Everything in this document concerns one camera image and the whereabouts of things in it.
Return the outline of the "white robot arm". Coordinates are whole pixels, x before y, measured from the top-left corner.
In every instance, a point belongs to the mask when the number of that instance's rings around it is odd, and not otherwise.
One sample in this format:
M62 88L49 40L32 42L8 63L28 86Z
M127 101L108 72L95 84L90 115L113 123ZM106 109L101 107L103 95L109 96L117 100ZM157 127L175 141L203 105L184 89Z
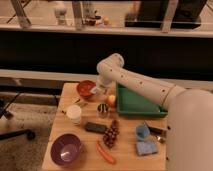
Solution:
M213 93L186 89L123 66L118 53L101 60L97 84L107 89L116 81L168 111L166 170L213 171Z

